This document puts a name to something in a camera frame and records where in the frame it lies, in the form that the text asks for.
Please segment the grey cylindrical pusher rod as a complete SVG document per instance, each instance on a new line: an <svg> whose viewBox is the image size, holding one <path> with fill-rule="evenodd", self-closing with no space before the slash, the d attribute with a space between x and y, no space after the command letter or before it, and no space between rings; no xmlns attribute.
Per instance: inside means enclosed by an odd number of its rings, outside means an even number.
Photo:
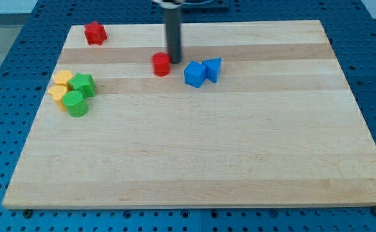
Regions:
<svg viewBox="0 0 376 232"><path fill-rule="evenodd" d="M163 8L163 22L165 25L165 38L167 53L172 64L182 61L182 11L177 8Z"/></svg>

